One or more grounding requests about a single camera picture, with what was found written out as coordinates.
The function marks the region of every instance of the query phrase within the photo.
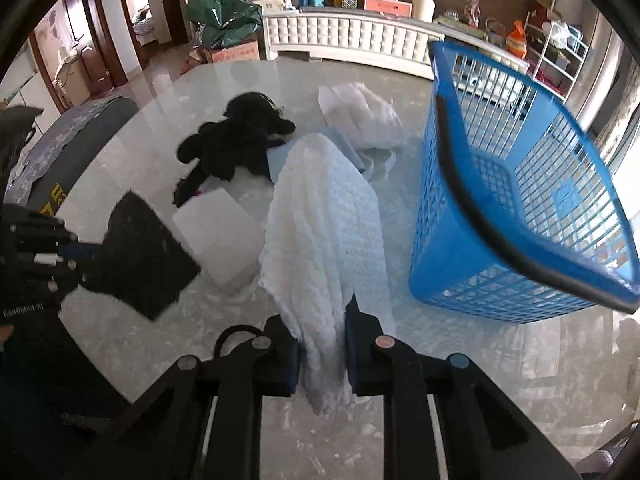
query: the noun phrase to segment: blue container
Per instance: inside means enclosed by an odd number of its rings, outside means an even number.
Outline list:
[[[456,44],[430,49],[414,296],[517,323],[634,312],[638,254],[593,143],[529,77]]]

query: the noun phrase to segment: plush toy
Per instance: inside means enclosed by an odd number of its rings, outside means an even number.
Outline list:
[[[254,175],[271,179],[267,148],[284,144],[281,137],[292,134],[296,125],[283,119],[281,111],[265,94],[247,92],[234,97],[226,105],[226,119],[207,122],[184,139],[177,158],[198,164],[182,179],[174,191],[174,204],[180,207],[190,199],[208,176],[232,180],[236,166],[244,166]]]

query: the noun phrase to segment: orange box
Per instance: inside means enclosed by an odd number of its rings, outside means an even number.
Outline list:
[[[249,41],[230,48],[212,48],[209,49],[209,53],[211,54],[211,60],[207,59],[207,61],[210,63],[220,63],[223,61],[257,61],[260,59],[257,41]]]
[[[396,16],[411,17],[412,4],[401,2],[400,0],[364,0],[365,10],[373,10],[374,12],[384,12],[385,14],[394,14]]]

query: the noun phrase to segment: white tufted cabinet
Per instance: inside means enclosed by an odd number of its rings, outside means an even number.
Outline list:
[[[498,62],[526,73],[527,62],[468,34],[410,18],[381,16],[367,10],[325,7],[264,16],[267,59],[280,51],[309,57],[368,64],[433,79],[428,43],[445,37],[480,48]]]

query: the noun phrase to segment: table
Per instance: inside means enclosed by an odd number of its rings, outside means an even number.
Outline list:
[[[282,57],[197,67],[110,140],[71,190],[59,216],[81,240],[100,241],[111,210],[132,189],[173,229],[172,191],[188,172],[175,160],[175,148],[203,121],[218,120],[229,98],[263,91],[305,132],[322,124],[318,85],[354,81],[392,102],[404,126],[415,133],[399,151],[388,179],[372,182],[380,200],[398,337],[436,357],[468,354],[565,456],[575,460],[587,455],[632,418],[638,392],[628,392],[627,383],[630,366],[640,355],[640,325],[632,317],[594,307],[516,326],[432,308],[411,297],[406,282],[420,185],[420,136],[431,95],[431,84],[422,78]],[[264,225],[272,187],[239,173],[224,186]],[[181,355],[209,358],[227,326],[261,326],[273,313],[255,283],[230,298],[198,276],[154,323],[109,296],[82,289],[66,298],[61,316],[98,370],[135,400]],[[330,420],[313,416],[301,396],[267,399],[262,435],[265,479],[382,478],[381,399],[359,399]]]

